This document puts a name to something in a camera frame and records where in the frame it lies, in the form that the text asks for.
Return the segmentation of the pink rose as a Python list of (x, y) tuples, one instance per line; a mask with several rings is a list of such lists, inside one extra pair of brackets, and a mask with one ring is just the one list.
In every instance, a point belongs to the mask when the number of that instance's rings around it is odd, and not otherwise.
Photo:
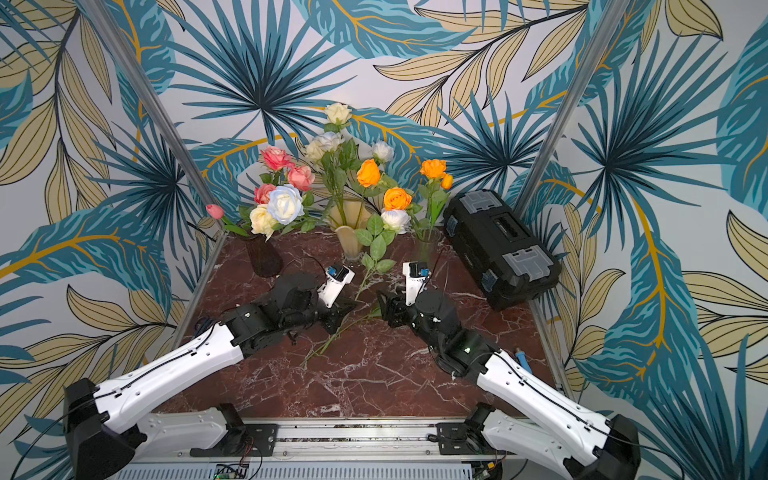
[(315, 182), (315, 174), (309, 166), (293, 166), (288, 171), (287, 180), (296, 189), (308, 192)]
[(293, 157), (287, 151), (275, 146), (262, 150), (260, 159), (269, 169), (267, 178), (273, 184), (277, 184), (283, 174), (287, 174), (295, 166)]
[(265, 183), (259, 186), (254, 192), (254, 200), (257, 205), (265, 205), (270, 201), (271, 193), (276, 189), (273, 184)]

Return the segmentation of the orange rose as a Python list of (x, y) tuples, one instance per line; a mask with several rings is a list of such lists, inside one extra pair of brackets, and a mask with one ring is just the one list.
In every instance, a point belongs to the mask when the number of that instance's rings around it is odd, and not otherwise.
[(395, 180), (384, 173), (374, 159), (365, 160), (361, 164), (356, 179), (361, 194), (366, 198), (382, 195), (397, 186)]
[(414, 203), (412, 195), (403, 188), (388, 189), (384, 194), (382, 221), (387, 229), (397, 234), (426, 230), (425, 209), (420, 203)]
[(417, 193), (419, 194), (419, 197), (422, 201), (426, 203), (425, 207), (425, 219), (427, 222), (428, 229), (433, 229), (429, 225), (429, 218), (428, 218), (428, 199), (429, 199), (429, 190), (428, 190), (428, 183), (432, 179), (439, 179), (444, 174), (447, 173), (447, 162), (445, 160), (438, 160), (438, 159), (432, 159), (432, 160), (425, 160), (421, 163), (419, 173), (425, 178), (425, 181), (422, 182), (418, 188)]

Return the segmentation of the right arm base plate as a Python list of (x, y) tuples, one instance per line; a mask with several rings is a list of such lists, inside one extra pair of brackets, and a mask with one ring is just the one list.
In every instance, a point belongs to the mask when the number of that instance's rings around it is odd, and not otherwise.
[(505, 450), (493, 448), (478, 432), (464, 422), (436, 424), (436, 433), (430, 437), (441, 455), (491, 455), (504, 456)]

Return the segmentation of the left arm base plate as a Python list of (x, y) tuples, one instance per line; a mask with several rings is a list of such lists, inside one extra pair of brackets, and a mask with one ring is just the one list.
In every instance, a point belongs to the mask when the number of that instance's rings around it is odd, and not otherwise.
[(246, 454), (271, 457), (277, 439), (279, 426), (271, 424), (244, 424), (228, 430), (226, 435), (208, 449), (193, 448), (192, 457), (243, 457)]

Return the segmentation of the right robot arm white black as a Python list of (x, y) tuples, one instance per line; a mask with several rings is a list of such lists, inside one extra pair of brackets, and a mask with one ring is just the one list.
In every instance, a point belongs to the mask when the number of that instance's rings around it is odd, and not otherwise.
[(385, 291), (377, 298), (384, 321), (392, 328), (409, 327), (442, 371), (526, 416), (518, 421), (478, 405), (465, 423), (481, 445), (522, 456), (563, 479), (636, 477), (641, 453), (631, 420), (607, 418), (539, 380), (501, 347), (463, 327), (454, 302), (440, 291), (425, 290), (413, 302)]

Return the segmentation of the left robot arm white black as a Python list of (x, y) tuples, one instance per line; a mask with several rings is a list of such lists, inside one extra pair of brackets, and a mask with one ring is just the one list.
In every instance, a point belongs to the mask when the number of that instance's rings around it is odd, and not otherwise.
[(77, 479), (107, 479), (147, 451), (211, 450), (241, 440), (237, 412), (220, 406), (168, 420), (154, 409), (200, 380), (320, 324), (335, 333), (355, 309), (342, 296), (353, 271), (334, 264), (319, 281), (283, 274), (256, 300), (229, 309), (189, 342), (135, 370), (99, 384), (88, 378), (65, 389), (63, 430)]

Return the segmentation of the cream white rose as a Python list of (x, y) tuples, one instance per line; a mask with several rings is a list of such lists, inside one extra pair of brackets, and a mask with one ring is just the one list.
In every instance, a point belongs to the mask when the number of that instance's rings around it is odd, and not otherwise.
[(324, 109), (328, 124), (332, 125), (337, 131), (345, 128), (352, 116), (352, 109), (343, 103), (333, 103)]

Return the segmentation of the pink tulip bud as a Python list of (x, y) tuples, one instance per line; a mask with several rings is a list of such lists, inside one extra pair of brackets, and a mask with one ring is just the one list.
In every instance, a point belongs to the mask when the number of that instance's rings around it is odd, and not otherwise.
[(245, 229), (234, 223), (229, 217), (226, 216), (224, 210), (220, 206), (215, 204), (208, 204), (206, 206), (206, 210), (211, 218), (221, 221), (223, 223), (224, 229), (228, 232), (243, 238), (247, 238), (249, 236), (249, 233)]

